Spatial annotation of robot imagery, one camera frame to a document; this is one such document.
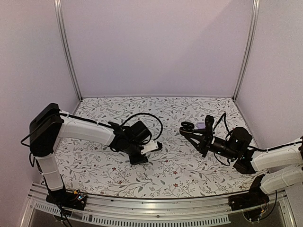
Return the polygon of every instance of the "patterned tablecloth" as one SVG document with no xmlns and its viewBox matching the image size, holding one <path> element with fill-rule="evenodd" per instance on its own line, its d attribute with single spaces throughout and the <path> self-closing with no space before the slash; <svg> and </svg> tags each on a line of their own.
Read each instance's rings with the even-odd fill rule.
<svg viewBox="0 0 303 227">
<path fill-rule="evenodd" d="M 207 114 L 215 119 L 227 113 L 230 129 L 244 126 L 242 116 L 229 98 L 196 97 L 115 97 L 86 98 L 76 115 L 101 122 L 122 123 L 132 114 L 152 113 L 159 117 L 164 131 L 158 141 L 161 151 L 148 154 L 149 162 L 132 166 L 128 155 L 113 152 L 100 144 L 64 138 L 56 153 L 60 173 L 68 189 L 89 193 L 138 197 L 181 198 L 220 195 L 249 189 L 256 175 L 242 175 L 221 165 L 213 153 L 206 158 L 178 132 L 182 121 L 201 122 Z M 149 116 L 141 119 L 154 136 L 159 123 Z M 216 136 L 225 138 L 224 124 Z"/>
</svg>

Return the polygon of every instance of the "black wire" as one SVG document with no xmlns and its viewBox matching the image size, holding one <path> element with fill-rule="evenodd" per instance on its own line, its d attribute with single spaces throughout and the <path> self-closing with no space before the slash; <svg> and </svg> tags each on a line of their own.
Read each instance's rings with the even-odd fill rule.
<svg viewBox="0 0 303 227">
<path fill-rule="evenodd" d="M 267 152 L 267 151 L 272 151 L 272 150 L 280 149 L 280 148 L 283 148 L 283 147 L 287 147 L 287 146 L 291 146 L 291 145 L 299 144 L 299 143 L 302 143 L 302 141 L 298 141 L 298 142 L 294 142 L 294 143 L 288 143 L 288 144 L 283 144 L 283 145 L 276 146 L 276 147 L 269 148 L 269 149 L 260 149 L 260 148 L 254 147 L 254 146 L 248 146 L 248 147 L 249 148 L 253 148 L 253 149 L 257 150 L 257 151 Z"/>
<path fill-rule="evenodd" d="M 33 153 L 30 152 L 28 158 L 29 158 L 30 165 L 34 168 L 34 166 L 35 166 L 35 161 L 36 161 L 36 157 L 34 156 L 34 158 L 33 158 L 33 160 L 32 160 L 32 155 L 33 155 Z"/>
<path fill-rule="evenodd" d="M 216 129 L 216 127 L 218 126 L 218 124 L 222 121 L 222 118 L 224 117 L 224 115 L 226 116 L 226 113 L 223 113 L 223 114 L 221 115 L 221 117 L 220 117 L 219 120 L 217 121 L 216 125 L 214 126 L 213 131 Z"/>
<path fill-rule="evenodd" d="M 163 132 L 163 124 L 162 124 L 161 120 L 158 117 L 156 117 L 155 115 L 153 115 L 151 113 L 137 113 L 137 114 L 134 114 L 134 115 L 130 116 L 129 118 L 127 118 L 120 126 L 121 127 L 124 126 L 130 119 L 132 119 L 136 116 L 139 116 L 139 115 L 151 116 L 151 117 L 155 118 L 160 123 L 161 129 L 160 129 L 159 135 L 154 140 L 158 139 L 160 137 L 160 135 L 162 134 L 162 132 Z"/>
<path fill-rule="evenodd" d="M 228 133 L 230 133 L 230 131 L 228 129 L 228 126 L 227 126 L 227 123 L 226 123 L 226 113 L 224 114 L 224 125 L 225 125 L 226 130 L 228 131 Z"/>
<path fill-rule="evenodd" d="M 229 160 L 227 159 L 227 162 L 228 162 L 228 164 L 225 164 L 224 162 L 221 162 L 218 158 L 217 158 L 217 156 L 216 156 L 216 154 L 214 153 L 214 157 L 217 159 L 217 161 L 219 161 L 222 165 L 224 165 L 224 166 L 230 166 L 231 165 L 231 163 L 229 162 Z"/>
<path fill-rule="evenodd" d="M 215 128 L 218 126 L 218 124 L 222 121 L 222 119 L 224 120 L 225 128 L 226 128 L 226 130 L 228 131 L 228 134 L 227 134 L 227 136 L 225 137 L 225 140 L 226 140 L 226 138 L 232 133 L 232 130 L 229 131 L 228 126 L 227 126 L 227 123 L 226 123 L 226 113 L 223 113 L 223 114 L 221 115 L 221 117 L 220 117 L 219 120 L 217 121 L 216 125 L 214 126 L 213 131 L 214 131 Z M 227 163 L 228 163 L 228 164 L 225 164 L 224 162 L 221 162 L 221 161 L 217 158 L 217 156 L 216 156 L 215 153 L 214 153 L 214 157 L 217 159 L 217 161 L 219 161 L 219 162 L 220 162 L 222 165 L 224 165 L 224 166 L 230 166 L 230 165 L 231 165 L 231 163 L 229 162 L 229 159 L 227 159 Z"/>
<path fill-rule="evenodd" d="M 271 209 L 270 213 L 269 213 L 269 214 L 268 214 L 266 217 L 261 218 L 261 219 L 260 219 L 260 221 L 261 221 L 261 220 L 264 220 L 264 219 L 266 219 L 266 218 L 268 218 L 268 217 L 269 217 L 269 215 L 271 215 L 271 213 L 274 211 L 274 209 L 275 209 L 275 207 L 276 207 L 276 201 L 277 201 L 277 198 L 278 198 L 278 192 L 276 191 L 276 198 L 275 198 L 275 203 L 274 203 L 273 208 Z"/>
</svg>

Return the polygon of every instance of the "leaf pattern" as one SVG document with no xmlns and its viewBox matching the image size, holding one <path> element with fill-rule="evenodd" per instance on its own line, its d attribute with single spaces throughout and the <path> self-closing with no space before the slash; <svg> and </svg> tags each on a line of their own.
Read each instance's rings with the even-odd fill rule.
<svg viewBox="0 0 303 227">
<path fill-rule="evenodd" d="M 249 189 L 256 175 L 241 175 L 222 166 L 209 152 L 205 158 L 178 132 L 182 121 L 202 122 L 207 114 L 215 119 L 226 112 L 230 129 L 244 120 L 230 98 L 200 97 L 106 97 L 86 98 L 77 116 L 99 122 L 122 123 L 135 113 L 152 113 L 164 125 L 159 141 L 163 149 L 148 154 L 149 162 L 132 166 L 128 155 L 113 152 L 91 141 L 64 138 L 56 153 L 59 171 L 68 189 L 94 194 L 137 198 L 181 198 L 219 195 Z M 155 137 L 159 123 L 140 116 Z M 216 136 L 225 138 L 221 123 Z"/>
</svg>

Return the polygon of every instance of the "robotic arm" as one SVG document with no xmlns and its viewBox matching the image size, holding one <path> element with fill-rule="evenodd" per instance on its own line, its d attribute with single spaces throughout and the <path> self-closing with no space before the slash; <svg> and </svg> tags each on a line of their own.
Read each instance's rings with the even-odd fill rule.
<svg viewBox="0 0 303 227">
<path fill-rule="evenodd" d="M 230 196 L 229 204 L 232 210 L 257 206 L 264 201 L 268 202 L 268 194 L 303 182 L 303 146 L 301 140 L 303 138 L 274 148 L 251 147 L 252 149 L 249 149 L 252 136 L 245 128 L 234 128 L 223 140 L 214 136 L 213 124 L 214 118 L 208 115 L 205 119 L 204 129 L 194 129 L 193 123 L 182 122 L 179 132 L 203 157 L 208 151 L 226 157 L 235 162 L 233 167 L 242 174 L 254 174 L 268 168 L 289 165 L 277 172 L 256 177 L 249 192 Z"/>
<path fill-rule="evenodd" d="M 148 162 L 146 153 L 162 149 L 162 144 L 151 140 L 152 134 L 142 121 L 132 126 L 109 122 L 102 124 L 61 111 L 58 104 L 49 104 L 30 124 L 30 151 L 36 158 L 45 179 L 48 202 L 58 206 L 84 210 L 86 194 L 68 192 L 58 170 L 54 155 L 61 138 L 75 138 L 101 143 L 113 151 L 129 155 L 132 165 Z"/>
</svg>

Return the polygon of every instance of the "white wall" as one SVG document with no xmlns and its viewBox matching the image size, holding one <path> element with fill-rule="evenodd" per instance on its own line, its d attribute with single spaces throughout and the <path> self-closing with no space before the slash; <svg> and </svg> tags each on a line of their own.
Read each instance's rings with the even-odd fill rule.
<svg viewBox="0 0 303 227">
<path fill-rule="evenodd" d="M 16 227 L 36 169 L 20 145 L 30 121 L 50 102 L 77 104 L 53 0 L 0 2 L 0 226 Z"/>
<path fill-rule="evenodd" d="M 256 36 L 238 105 L 262 148 L 303 133 L 303 1 L 260 1 Z M 303 187 L 286 188 L 303 227 Z"/>
<path fill-rule="evenodd" d="M 252 0 L 65 0 L 83 96 L 232 96 Z"/>
</svg>

